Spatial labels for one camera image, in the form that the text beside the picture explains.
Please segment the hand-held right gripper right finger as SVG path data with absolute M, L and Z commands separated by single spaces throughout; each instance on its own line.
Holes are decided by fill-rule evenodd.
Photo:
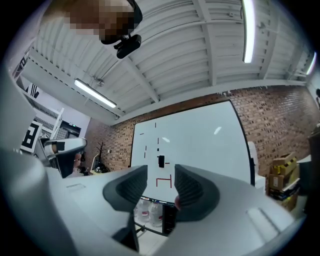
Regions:
M 252 185 L 177 164 L 180 210 L 157 256 L 275 256 L 300 227 L 286 209 Z

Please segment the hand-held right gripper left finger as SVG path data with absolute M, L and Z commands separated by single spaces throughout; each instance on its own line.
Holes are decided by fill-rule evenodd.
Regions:
M 147 186 L 147 166 L 62 178 L 47 169 L 50 192 L 77 253 L 138 253 L 134 208 Z

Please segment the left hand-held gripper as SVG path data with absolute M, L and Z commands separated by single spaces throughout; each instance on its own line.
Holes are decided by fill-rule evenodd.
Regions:
M 23 153 L 30 154 L 49 165 L 47 157 L 58 156 L 58 165 L 62 178 L 73 173 L 74 168 L 81 164 L 81 152 L 87 146 L 87 140 L 81 137 L 49 140 L 43 125 L 32 121 L 20 146 Z

